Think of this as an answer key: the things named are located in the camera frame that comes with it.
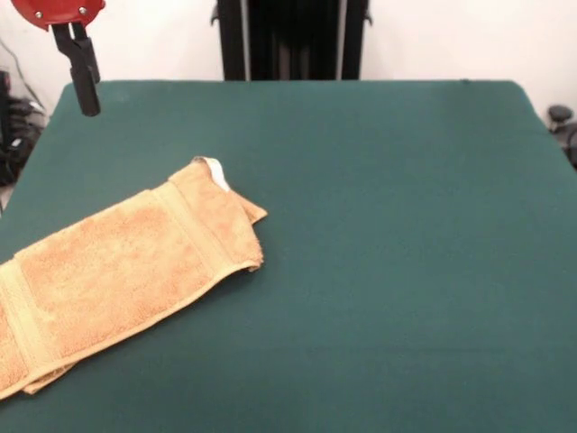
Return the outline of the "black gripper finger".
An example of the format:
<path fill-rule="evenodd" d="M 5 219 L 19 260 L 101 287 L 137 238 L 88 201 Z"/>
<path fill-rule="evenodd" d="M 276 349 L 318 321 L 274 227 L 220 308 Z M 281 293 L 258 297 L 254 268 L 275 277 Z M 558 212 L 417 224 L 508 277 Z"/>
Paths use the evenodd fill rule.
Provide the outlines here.
<path fill-rule="evenodd" d="M 93 42 L 87 35 L 87 30 L 81 22 L 75 22 L 71 26 L 74 36 L 74 43 L 78 47 L 81 63 L 91 73 L 94 82 L 98 84 L 101 80 L 101 77 Z"/>
<path fill-rule="evenodd" d="M 85 116 L 96 116 L 101 112 L 96 92 L 96 83 L 91 73 L 83 66 L 78 47 L 74 43 L 72 23 L 52 25 L 58 51 L 69 59 L 70 76 L 76 91 L 80 110 Z"/>

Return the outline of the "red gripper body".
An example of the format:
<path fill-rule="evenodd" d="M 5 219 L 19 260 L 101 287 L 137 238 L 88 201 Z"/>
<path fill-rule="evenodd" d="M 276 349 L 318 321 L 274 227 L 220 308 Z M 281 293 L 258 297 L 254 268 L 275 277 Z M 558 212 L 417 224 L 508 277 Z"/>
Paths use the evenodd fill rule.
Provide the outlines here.
<path fill-rule="evenodd" d="M 105 0 L 12 0 L 16 11 L 28 23 L 45 31 L 56 24 L 92 23 L 105 8 Z"/>

